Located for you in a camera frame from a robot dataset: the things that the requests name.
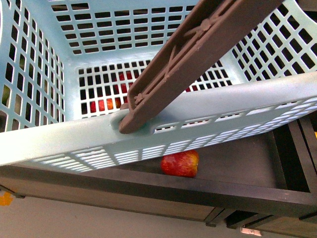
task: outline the red apple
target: red apple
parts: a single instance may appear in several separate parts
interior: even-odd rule
[[[99,100],[98,101],[98,106],[99,106],[99,111],[102,112],[105,110],[105,103],[103,100]],[[91,102],[90,103],[90,112],[91,113],[95,113],[97,111],[97,108],[96,108],[96,102]]]
[[[119,109],[121,107],[120,98],[115,98],[114,101],[115,101],[115,107]],[[113,109],[113,102],[112,102],[111,98],[107,99],[107,108],[108,108],[108,110]]]
[[[160,167],[166,175],[193,178],[197,174],[198,162],[197,151],[189,150],[163,156]]]

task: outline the dark brown wood panel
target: dark brown wood panel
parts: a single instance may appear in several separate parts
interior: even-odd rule
[[[214,209],[214,207],[209,206],[136,197],[38,181],[13,178],[1,178],[0,181],[4,186],[10,186],[15,192],[26,196],[195,221],[203,221]]]

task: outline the basket hole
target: basket hole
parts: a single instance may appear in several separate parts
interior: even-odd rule
[[[31,113],[32,113],[31,110],[32,110],[31,104],[26,103],[25,119],[29,122],[31,121]]]
[[[101,27],[110,27],[110,26],[112,26],[112,22],[111,21],[97,22],[97,27],[99,27],[99,28],[101,28]]]
[[[29,77],[34,79],[34,67],[31,64],[29,64]]]
[[[148,35],[138,35],[138,36],[134,36],[135,40],[145,40],[148,38]]]
[[[264,51],[261,51],[261,52],[260,52],[260,56],[261,56],[261,58],[263,59],[264,62],[267,62],[267,61],[268,61],[268,57],[267,57],[267,55],[264,53]]]
[[[270,43],[268,43],[265,47],[271,56],[275,53],[275,50]]]
[[[294,30],[296,30],[299,27],[299,23],[295,20],[293,16],[290,16],[287,19],[287,21],[293,27]]]
[[[151,30],[152,31],[158,31],[158,30],[164,30],[164,26],[152,26],[151,27]]]
[[[300,65],[297,62],[293,63],[292,67],[296,71],[296,73],[298,74],[304,73],[303,69],[300,67]]]
[[[256,63],[258,69],[262,68],[262,64],[260,63],[260,61],[259,61],[258,58],[255,58],[255,59],[254,59],[254,62]]]
[[[44,97],[44,111],[47,113],[49,112],[48,111],[48,99],[46,97]]]
[[[303,39],[303,41],[308,44],[310,41],[312,41],[312,37],[310,36],[310,34],[308,34],[308,32],[305,29],[302,29],[299,32],[299,36]]]
[[[103,75],[103,78],[104,78],[104,83],[109,83],[108,74],[104,74],[104,75]]]
[[[312,59],[308,56],[307,53],[303,54],[301,59],[303,60],[303,62],[305,63],[305,65],[311,69],[312,67],[315,66],[315,63],[312,61]]]
[[[15,52],[16,52],[16,48],[13,44],[10,45],[10,51],[9,51],[9,57],[15,61]]]
[[[148,23],[148,19],[147,18],[134,19],[133,22],[134,24],[143,24],[143,23]]]
[[[125,37],[118,37],[118,41],[131,41],[131,36],[125,36]]]
[[[242,63],[242,61],[240,59],[238,60],[238,64],[239,64],[241,69],[244,69],[244,64]]]
[[[262,33],[262,31],[258,32],[258,38],[262,41],[262,43],[264,43],[264,41],[266,40],[266,37],[264,36],[264,34]]]
[[[251,49],[251,47],[249,46],[249,47],[247,47],[247,51],[248,51],[248,53],[250,54],[250,56],[251,57],[253,57],[254,56],[254,52],[253,52],[253,50]]]
[[[126,33],[131,33],[131,29],[130,28],[117,29],[117,34],[126,34]]]
[[[105,11],[105,12],[97,12],[95,13],[96,18],[108,18],[110,17],[110,12]]]
[[[0,133],[5,132],[7,115],[3,111],[0,110]]]
[[[19,24],[20,22],[20,14],[16,10],[14,11],[13,20],[16,22],[16,24]]]
[[[274,35],[274,36],[273,36],[273,41],[275,42],[276,46],[279,47],[279,48],[280,48],[280,47],[282,46],[282,44],[283,44],[282,41],[279,39],[279,37],[278,37],[277,35]]]
[[[43,45],[41,42],[39,42],[39,51],[41,54],[43,54]]]
[[[12,83],[13,66],[9,63],[6,64],[5,78]]]
[[[12,130],[19,130],[20,122],[16,119],[12,120]]]
[[[169,8],[169,12],[179,12],[179,11],[183,11],[182,6],[172,6]]]
[[[128,49],[128,48],[132,48],[132,44],[119,45],[119,49]]]
[[[53,11],[68,11],[68,8],[65,4],[61,5],[52,5]]]
[[[235,49],[232,50],[232,53],[233,53],[233,55],[234,55],[235,58],[238,58],[238,54],[237,54],[237,52],[236,52]]]
[[[264,79],[270,79],[269,75],[267,74],[267,72],[265,70],[262,72],[262,75],[263,75]]]
[[[239,52],[241,52],[242,51],[242,47],[240,46],[240,44],[238,43],[236,46],[237,46]]]
[[[95,76],[95,80],[96,80],[96,84],[101,84],[101,77],[99,74]]]
[[[92,23],[83,23],[83,24],[77,24],[77,27],[78,27],[79,30],[82,30],[82,29],[91,29],[94,26],[93,26]]]
[[[161,16],[161,17],[153,17],[151,19],[151,22],[164,22],[165,21],[165,17]]]
[[[286,29],[285,26],[282,26],[279,31],[282,33],[282,35],[285,37],[285,39],[288,39],[291,36],[291,33]]]
[[[69,43],[70,47],[78,47],[79,43],[78,42],[71,42]]]
[[[91,15],[89,13],[75,14],[74,16],[75,16],[76,20],[88,20],[88,19],[91,19]]]
[[[116,24],[117,26],[130,25],[130,20],[119,20],[119,21],[115,21],[115,24]]]
[[[22,92],[23,91],[23,83],[24,83],[24,78],[23,76],[19,73],[18,74],[18,81],[17,81],[17,88]]]
[[[245,61],[246,63],[248,63],[248,62],[250,61],[249,58],[247,57],[247,55],[246,55],[245,53],[242,54],[242,57],[243,57],[243,59],[244,59],[244,61]]]
[[[80,33],[80,37],[81,38],[88,38],[88,37],[94,37],[95,33],[94,32],[84,32],[84,33]]]
[[[86,53],[95,53],[95,52],[99,52],[99,49],[98,48],[88,48],[88,49],[85,49],[85,52]]]
[[[148,27],[147,26],[144,26],[144,27],[136,27],[134,28],[134,32],[145,32],[145,31],[148,31]]]
[[[287,48],[284,48],[282,50],[282,53],[285,56],[285,58],[287,59],[287,61],[291,61],[293,59],[292,54],[289,52],[289,50]]]
[[[289,70],[286,70],[286,71],[284,72],[284,75],[285,75],[285,76],[291,76],[292,74],[291,74],[291,72],[290,72]]]
[[[69,15],[62,15],[62,16],[56,16],[57,20],[59,22],[64,22],[64,21],[70,21],[70,16]]]
[[[89,6],[88,6],[88,3],[76,3],[76,4],[72,4],[71,8],[73,10],[88,10]]]
[[[252,77],[250,76],[249,72],[244,71],[244,74],[247,77],[248,81],[251,81]]]
[[[275,57],[274,60],[280,69],[285,67],[285,64],[283,63],[283,61],[281,60],[279,56]]]
[[[273,32],[272,28],[270,27],[270,25],[269,25],[268,23],[265,23],[264,26],[263,26],[263,28],[266,30],[266,32],[267,32],[269,35]]]
[[[42,69],[42,58],[40,56],[38,57],[38,67]]]
[[[317,56],[317,43],[315,43],[312,47],[311,50],[313,51],[313,53]]]
[[[35,126],[40,125],[40,112],[38,110],[35,110]]]
[[[35,62],[35,49],[33,47],[30,49],[30,58]]]
[[[165,7],[152,8],[152,14],[165,13]]]
[[[15,26],[12,26],[11,37],[12,37],[12,39],[15,40],[15,42],[17,42],[18,30],[15,28]]]
[[[32,20],[32,27],[34,30],[36,30],[36,22],[34,20]]]
[[[51,87],[51,98],[54,100],[54,89]]]
[[[251,73],[253,74],[253,75],[256,75],[257,74],[257,71],[256,71],[256,69],[254,68],[254,66],[251,64],[250,65],[250,70],[251,70]]]
[[[2,90],[2,104],[5,106],[8,106],[8,100],[10,98],[11,95],[11,89],[9,87],[7,87],[6,85],[4,85],[3,90]]]
[[[147,9],[133,10],[133,15],[145,15],[145,14],[148,14],[148,10]]]
[[[270,19],[275,26],[277,26],[281,22],[280,19],[278,19],[278,17],[275,15],[275,13],[270,16]]]
[[[41,105],[41,93],[39,90],[36,90],[36,104]]]
[[[113,35],[113,31],[112,30],[107,30],[107,31],[100,31],[99,32],[100,36],[109,36],[109,35]]]
[[[283,16],[286,16],[288,13],[288,9],[283,4],[278,7],[278,10]]]
[[[169,21],[180,21],[182,19],[182,16],[169,16]]]
[[[144,47],[144,46],[148,46],[148,43],[147,42],[135,43],[135,47]]]
[[[295,39],[290,41],[290,45],[293,47],[296,53],[299,53],[303,49]]]
[[[151,46],[162,45],[163,41],[152,41]]]
[[[44,80],[44,91],[48,94],[49,93],[49,83],[47,80]]]
[[[97,97],[102,97],[104,94],[103,94],[103,89],[102,87],[98,87],[97,88]]]
[[[271,73],[273,74],[273,76],[276,76],[277,75],[277,71],[275,69],[275,67],[272,65],[272,63],[270,63],[268,65],[268,69],[271,71]]]
[[[176,29],[177,27],[179,27],[179,25],[180,24],[171,24],[171,25],[168,25],[167,28],[168,29]]]
[[[50,111],[50,114],[51,114],[51,117],[52,117],[52,118],[54,118],[54,111],[55,111],[54,105],[53,105],[53,103],[51,103],[51,111]]]

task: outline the plastic grid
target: plastic grid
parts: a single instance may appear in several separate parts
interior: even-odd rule
[[[92,12],[88,2],[52,5],[75,55],[163,45],[193,5]]]
[[[10,47],[2,56],[7,64],[0,84],[0,132],[65,121],[63,63],[26,6],[16,0],[9,7],[13,19]]]
[[[233,49],[248,81],[317,70],[317,39],[282,4]]]
[[[279,126],[287,124],[299,117],[302,117],[303,115],[306,115],[316,110],[317,98],[310,98],[308,100],[290,102],[278,106],[256,109],[252,111],[244,111],[233,115],[217,115],[215,117],[210,117],[209,119],[206,119],[205,122],[224,123],[226,120],[232,120],[236,117],[252,117],[254,116],[254,114],[257,113],[271,111],[272,108],[273,110],[280,111],[281,114],[280,116],[275,117],[273,120],[269,122],[261,122],[254,125],[244,126],[241,128],[235,128],[227,131],[213,133],[211,135],[200,136],[182,141],[175,141],[172,143],[166,143],[147,148],[134,149],[131,151],[125,151],[120,153],[112,152],[111,145],[100,146],[88,150],[73,151],[71,153],[66,153],[62,155],[39,158],[32,160],[31,163],[33,163],[35,166],[37,163],[40,163],[42,165],[50,165],[52,167],[57,167],[59,171],[71,170],[74,172],[85,172],[95,169],[111,167],[115,165],[122,165],[126,163],[156,158],[163,155],[174,154],[205,146],[211,146],[235,139],[266,133]],[[201,122],[201,119],[196,119],[192,120],[192,122],[186,125],[197,126]],[[179,123],[169,127],[178,128],[181,125],[182,123]]]
[[[118,111],[123,103],[127,103],[130,86],[150,61],[149,59],[78,69],[82,118]],[[184,92],[232,84],[234,83],[222,63],[218,61]]]

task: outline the brown plastic bar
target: brown plastic bar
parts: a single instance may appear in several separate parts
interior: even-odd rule
[[[135,132],[160,113],[282,2],[200,0],[131,86],[120,132]]]

